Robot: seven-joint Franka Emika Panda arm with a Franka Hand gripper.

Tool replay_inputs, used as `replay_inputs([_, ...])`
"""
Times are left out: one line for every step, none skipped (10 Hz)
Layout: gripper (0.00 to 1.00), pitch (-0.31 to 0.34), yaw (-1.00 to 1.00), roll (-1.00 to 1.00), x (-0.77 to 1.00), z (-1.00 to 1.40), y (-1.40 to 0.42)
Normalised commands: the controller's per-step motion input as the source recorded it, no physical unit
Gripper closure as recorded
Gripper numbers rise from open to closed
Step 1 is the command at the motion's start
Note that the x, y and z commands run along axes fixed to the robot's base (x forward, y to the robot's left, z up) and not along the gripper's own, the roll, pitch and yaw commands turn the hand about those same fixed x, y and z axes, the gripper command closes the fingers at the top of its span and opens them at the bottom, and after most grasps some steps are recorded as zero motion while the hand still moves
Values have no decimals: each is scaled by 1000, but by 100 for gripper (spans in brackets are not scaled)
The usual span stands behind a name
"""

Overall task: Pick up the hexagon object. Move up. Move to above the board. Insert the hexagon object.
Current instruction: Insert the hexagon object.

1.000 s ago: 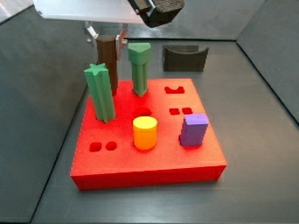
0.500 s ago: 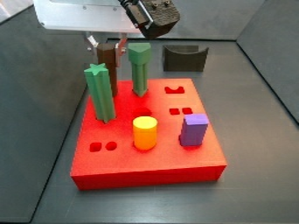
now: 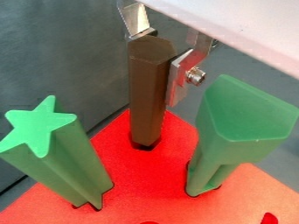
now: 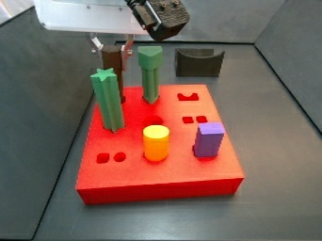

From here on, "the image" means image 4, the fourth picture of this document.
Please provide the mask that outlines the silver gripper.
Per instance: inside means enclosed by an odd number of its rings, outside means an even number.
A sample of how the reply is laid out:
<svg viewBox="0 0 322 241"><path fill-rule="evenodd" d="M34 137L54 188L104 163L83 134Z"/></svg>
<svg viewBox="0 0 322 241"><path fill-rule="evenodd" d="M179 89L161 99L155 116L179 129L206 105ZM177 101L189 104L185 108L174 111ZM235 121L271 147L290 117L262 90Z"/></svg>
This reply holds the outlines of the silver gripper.
<svg viewBox="0 0 322 241"><path fill-rule="evenodd" d="M92 52L98 55L103 44L95 33L129 34L120 46L122 69L127 69L134 35L147 32L124 0L34 0L34 5L39 22L48 30L91 32Z"/></svg>

